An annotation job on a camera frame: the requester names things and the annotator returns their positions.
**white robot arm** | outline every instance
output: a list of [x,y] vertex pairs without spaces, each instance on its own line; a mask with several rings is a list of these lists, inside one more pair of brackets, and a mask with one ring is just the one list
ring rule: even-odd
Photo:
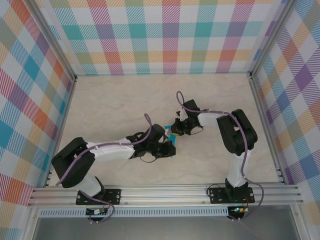
[[[232,154],[229,174],[225,180],[225,192],[231,201],[241,198],[248,189],[248,182],[242,175],[245,147],[243,137],[237,124],[232,117],[228,115],[201,112],[193,99],[183,103],[183,106],[189,110],[198,111],[200,113],[190,112],[182,107],[177,112],[179,118],[175,119],[175,123],[171,126],[170,132],[168,132],[167,135],[191,135],[192,129],[196,127],[219,127],[224,146]],[[248,159],[254,148],[254,144],[258,140],[258,136],[241,109],[237,109],[231,114],[236,117],[246,136],[248,152],[243,166],[243,173],[246,174],[249,162]]]
[[77,137],[54,156],[51,162],[60,179],[57,185],[61,183],[64,188],[77,188],[89,197],[99,199],[99,196],[103,198],[105,189],[97,177],[88,174],[94,163],[133,159],[146,153],[152,154],[156,159],[176,154],[175,146],[158,124],[152,125],[151,130],[138,132],[112,143],[85,142],[82,137]]

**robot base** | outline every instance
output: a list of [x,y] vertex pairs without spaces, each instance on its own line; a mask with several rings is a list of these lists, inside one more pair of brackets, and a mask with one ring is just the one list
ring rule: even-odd
[[224,187],[211,187],[208,194],[211,204],[253,204],[255,202],[254,192],[251,187],[248,187],[244,194],[236,197],[234,201],[230,200]]
[[[101,191],[100,193],[95,195],[93,198],[111,203],[113,205],[119,205],[120,198],[121,198],[121,189],[105,189],[104,191]],[[80,191],[78,191],[75,204],[76,205],[104,205],[101,202],[97,202],[87,198]]]

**marble floor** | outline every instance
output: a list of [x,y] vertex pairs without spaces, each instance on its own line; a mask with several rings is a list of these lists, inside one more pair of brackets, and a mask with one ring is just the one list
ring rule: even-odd
[[[81,76],[76,84],[60,144],[73,138],[109,142],[146,131],[148,123],[174,123],[180,105],[176,92],[194,99],[201,109],[231,112],[243,109],[258,134],[248,164],[249,179],[277,182],[277,174],[256,104],[244,73]],[[177,137],[176,155],[147,164],[139,158],[94,164],[89,173],[105,185],[161,185],[224,183],[231,155],[218,128]],[[54,172],[50,185],[58,181]]]

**plaid wallpaper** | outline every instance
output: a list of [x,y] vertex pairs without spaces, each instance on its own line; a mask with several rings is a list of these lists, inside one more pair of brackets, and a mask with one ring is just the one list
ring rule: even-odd
[[320,236],[320,0],[300,0],[256,84],[281,161]]
[[23,0],[0,0],[0,240],[21,232],[71,85]]
[[269,10],[280,2],[49,0],[54,24],[41,1],[70,63],[86,75],[247,72]]
[[253,70],[254,66],[256,65],[257,59],[258,59],[262,49],[265,47],[265,45],[266,45],[266,43],[267,43],[267,41],[269,39],[269,36],[270,36],[272,30],[274,29],[274,26],[275,26],[277,20],[279,19],[279,17],[281,15],[281,13],[282,13],[287,1],[288,0],[281,0],[281,3],[278,6],[278,9],[276,10],[275,15],[273,16],[272,21],[271,21],[267,31],[265,32],[265,34],[263,36],[263,39],[262,39],[262,41],[261,41],[261,43],[259,45],[259,48],[258,48],[258,50],[256,51],[256,53],[254,55],[253,61],[251,62],[251,65],[250,65],[249,70],[248,70],[249,72],[251,72]]

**purple cable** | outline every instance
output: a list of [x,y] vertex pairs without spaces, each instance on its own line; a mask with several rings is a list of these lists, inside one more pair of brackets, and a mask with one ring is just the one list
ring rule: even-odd
[[247,155],[248,155],[248,143],[247,143],[247,138],[246,138],[246,135],[245,135],[245,132],[244,130],[242,129],[240,123],[238,122],[237,118],[235,116],[233,116],[230,112],[227,112],[227,111],[214,111],[214,110],[206,110],[206,111],[197,111],[197,110],[191,110],[191,109],[188,109],[186,108],[182,103],[181,101],[179,100],[179,94],[182,96],[182,100],[183,102],[185,102],[185,98],[184,98],[184,95],[182,94],[181,91],[177,91],[176,92],[176,99],[178,100],[178,103],[181,105],[181,107],[188,111],[188,112],[191,112],[191,113],[209,113],[209,114],[223,114],[223,115],[228,115],[230,116],[236,123],[236,125],[238,126],[239,130],[240,130],[240,133],[243,137],[243,141],[244,141],[244,156],[243,156],[243,162],[242,162],[242,165],[241,165],[241,175],[243,176],[243,178],[250,184],[254,184],[254,185],[257,185],[261,188],[261,200],[260,202],[258,203],[258,205],[256,206],[256,208],[253,210],[253,212],[247,216],[244,216],[242,219],[244,218],[248,218],[250,216],[253,215],[253,213],[255,213],[257,211],[257,209],[261,206],[263,200],[264,200],[264,197],[265,197],[265,190],[264,188],[261,186],[261,184],[257,183],[257,182],[254,182],[254,181],[251,181],[249,180],[246,176],[245,176],[245,173],[244,173],[244,168],[245,168],[245,163],[246,163],[246,160],[247,160]]
[[85,195],[88,199],[91,199],[91,200],[96,201],[96,202],[98,202],[98,203],[102,203],[102,204],[109,205],[110,207],[112,207],[112,212],[111,212],[111,214],[110,214],[109,216],[104,217],[104,218],[103,218],[102,220],[100,220],[100,221],[93,221],[93,220],[91,219],[91,215],[90,215],[90,216],[89,216],[89,220],[90,220],[91,222],[95,222],[96,224],[98,224],[98,223],[103,223],[103,222],[107,221],[109,218],[111,218],[111,216],[112,216],[113,214],[115,214],[115,212],[116,212],[115,206],[114,206],[113,204],[111,204],[110,202],[96,199],[96,198],[94,198],[94,197],[92,197],[92,196],[89,196],[88,194],[86,194],[86,193],[83,192],[83,191],[80,191],[80,192],[81,192],[83,195]]
[[149,137],[149,134],[151,132],[151,128],[152,128],[152,122],[151,119],[149,117],[148,114],[144,114],[145,119],[147,120],[147,122],[149,123],[149,130],[146,134],[146,136],[144,138],[142,138],[139,141],[135,141],[135,142],[128,142],[128,143],[119,143],[119,142],[105,142],[105,143],[101,143],[95,146],[91,146],[89,148],[87,148],[86,150],[82,151],[74,160],[73,162],[70,164],[70,166],[67,168],[67,170],[65,171],[65,173],[63,174],[63,176],[60,178],[60,180],[55,184],[56,186],[59,186],[64,180],[65,178],[68,176],[69,172],[71,171],[71,169],[74,167],[74,165],[76,164],[76,162],[87,152],[89,152],[92,149],[95,148],[101,148],[104,146],[110,146],[110,145],[120,145],[120,146],[131,146],[131,145],[136,145],[139,143],[142,143],[144,140],[146,140]]

